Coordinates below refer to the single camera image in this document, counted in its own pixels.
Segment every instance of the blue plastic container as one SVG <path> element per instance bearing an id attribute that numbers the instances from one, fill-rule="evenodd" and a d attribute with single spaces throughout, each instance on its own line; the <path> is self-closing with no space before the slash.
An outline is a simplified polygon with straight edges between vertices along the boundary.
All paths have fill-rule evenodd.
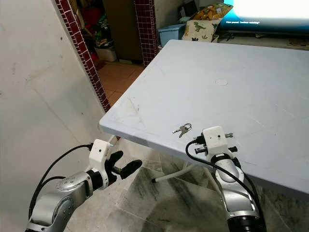
<path id="1" fill-rule="evenodd" d="M 161 46 L 163 47 L 169 40 L 181 40 L 184 34 L 184 29 L 185 23 L 159 29 Z"/>

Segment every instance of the red tiled wall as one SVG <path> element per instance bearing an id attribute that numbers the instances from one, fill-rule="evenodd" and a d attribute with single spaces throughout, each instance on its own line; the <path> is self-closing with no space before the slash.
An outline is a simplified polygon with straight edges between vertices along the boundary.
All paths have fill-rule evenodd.
<path id="1" fill-rule="evenodd" d="M 155 26 L 154 0 L 134 0 L 140 33 L 141 51 L 147 66 L 158 54 L 158 38 Z"/>
<path id="2" fill-rule="evenodd" d="M 89 51 L 86 47 L 81 31 L 78 28 L 70 4 L 68 0 L 55 0 L 55 1 L 59 9 L 59 12 L 63 18 L 63 21 L 72 38 L 73 44 L 89 76 L 90 82 L 98 96 L 98 99 L 104 111 L 107 112 L 111 108 L 110 103 L 106 97 L 102 83 L 100 82 L 97 70 L 90 58 Z"/>

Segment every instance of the key ring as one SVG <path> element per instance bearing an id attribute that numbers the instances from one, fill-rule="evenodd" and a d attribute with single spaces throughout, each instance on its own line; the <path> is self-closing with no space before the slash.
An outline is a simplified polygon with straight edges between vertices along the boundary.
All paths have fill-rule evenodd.
<path id="1" fill-rule="evenodd" d="M 190 123 L 184 124 L 184 127 L 186 127 L 186 129 L 187 129 L 188 131 L 192 129 L 192 125 L 191 125 Z"/>

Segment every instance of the plastic bin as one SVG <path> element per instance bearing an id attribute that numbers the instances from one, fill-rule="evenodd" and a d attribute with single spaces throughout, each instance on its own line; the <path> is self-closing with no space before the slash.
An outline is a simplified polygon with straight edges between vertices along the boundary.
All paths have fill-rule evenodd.
<path id="1" fill-rule="evenodd" d="M 113 62 L 117 59 L 114 47 L 97 48 L 95 47 L 99 59 Z"/>
<path id="2" fill-rule="evenodd" d="M 161 46 L 163 47 L 169 40 L 181 40 L 185 30 L 184 24 L 171 25 L 159 29 Z"/>

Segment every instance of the orange floor tile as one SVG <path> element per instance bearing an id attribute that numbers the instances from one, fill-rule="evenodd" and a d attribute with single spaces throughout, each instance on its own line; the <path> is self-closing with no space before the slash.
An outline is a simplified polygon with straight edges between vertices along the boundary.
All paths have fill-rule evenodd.
<path id="1" fill-rule="evenodd" d="M 144 70 L 142 65 L 107 62 L 98 70 L 101 83 L 111 105 L 121 97 Z"/>

